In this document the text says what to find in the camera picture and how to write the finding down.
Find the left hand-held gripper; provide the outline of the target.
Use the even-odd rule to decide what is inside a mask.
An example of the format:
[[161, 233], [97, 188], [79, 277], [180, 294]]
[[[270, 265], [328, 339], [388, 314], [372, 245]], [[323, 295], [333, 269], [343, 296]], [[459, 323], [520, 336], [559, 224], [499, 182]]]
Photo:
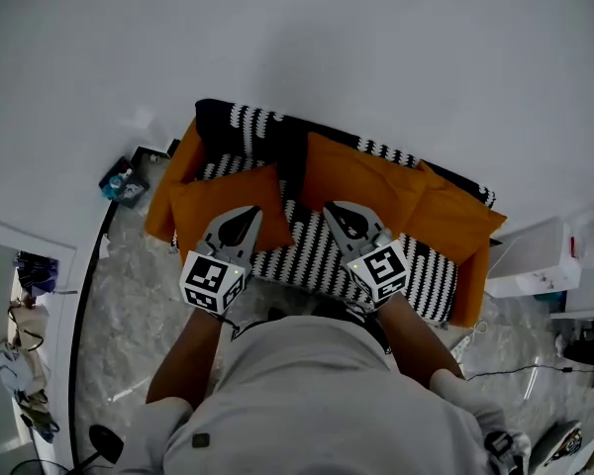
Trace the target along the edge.
[[[185, 303], [225, 315], [248, 284], [263, 218], [258, 206], [242, 206], [216, 217], [187, 253], [179, 286]], [[229, 245], [223, 240], [234, 240]]]

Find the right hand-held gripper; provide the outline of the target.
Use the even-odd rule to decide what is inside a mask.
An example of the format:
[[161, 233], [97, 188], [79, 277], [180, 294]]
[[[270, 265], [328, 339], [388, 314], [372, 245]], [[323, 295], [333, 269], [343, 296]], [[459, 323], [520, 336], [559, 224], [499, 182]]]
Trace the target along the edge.
[[[350, 202], [326, 202], [323, 214], [344, 257], [353, 283], [379, 309], [401, 293], [410, 279], [410, 263], [401, 241], [394, 239], [369, 208]], [[364, 245], [356, 255], [359, 245]]]

